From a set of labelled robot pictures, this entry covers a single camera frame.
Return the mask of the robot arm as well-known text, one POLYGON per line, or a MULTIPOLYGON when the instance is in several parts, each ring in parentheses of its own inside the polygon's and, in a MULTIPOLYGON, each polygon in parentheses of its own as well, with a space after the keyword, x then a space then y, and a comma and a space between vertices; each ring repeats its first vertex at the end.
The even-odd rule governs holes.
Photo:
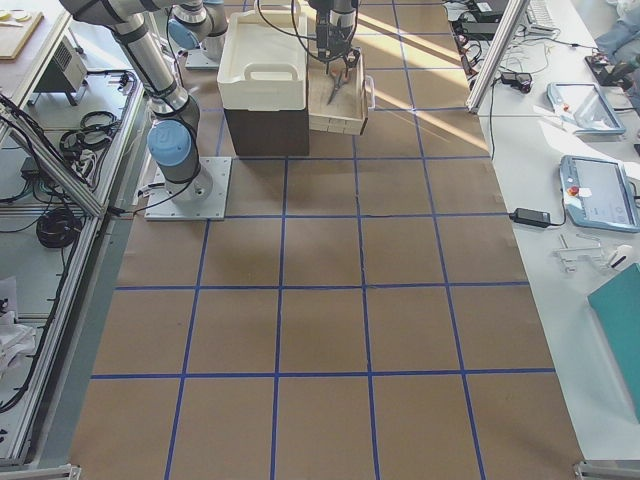
POLYGON ((214 27, 211 11, 201 1, 64 1, 62 6, 74 20, 111 32, 150 98, 156 124, 147 136, 148 151, 168 194, 183 194, 202 170, 196 146, 200 111, 179 84, 145 15, 169 9, 168 26, 177 26, 200 43, 214 27))
MULTIPOLYGON (((357 29, 359 3, 356 1, 310 1, 315 11, 315 34, 309 39, 316 45, 312 57, 329 64, 342 60, 347 69, 354 68, 360 52, 352 46, 357 29)), ((169 9, 168 36, 188 53, 205 61, 206 68, 220 65, 228 23, 222 1, 189 1, 169 9)))

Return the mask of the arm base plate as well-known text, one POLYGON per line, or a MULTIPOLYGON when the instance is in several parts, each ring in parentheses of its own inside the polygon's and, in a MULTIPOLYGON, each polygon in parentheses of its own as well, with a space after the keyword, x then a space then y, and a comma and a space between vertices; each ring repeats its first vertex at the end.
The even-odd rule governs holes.
POLYGON ((157 167, 153 180, 162 183, 149 194, 150 208, 144 210, 149 221, 199 221, 225 218, 232 157, 201 157, 201 171, 185 191, 175 197, 182 186, 169 183, 157 167))
POLYGON ((189 70, 217 70, 222 56, 221 50, 189 50, 185 67, 189 70))

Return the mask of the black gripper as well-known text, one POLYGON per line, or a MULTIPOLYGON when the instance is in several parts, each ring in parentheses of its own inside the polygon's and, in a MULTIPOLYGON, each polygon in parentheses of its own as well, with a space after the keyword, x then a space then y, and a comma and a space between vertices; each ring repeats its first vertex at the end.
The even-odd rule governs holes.
POLYGON ((317 57, 325 63, 343 57, 346 70, 357 67, 361 50, 351 47, 356 29, 356 2, 319 0, 314 2, 317 57))

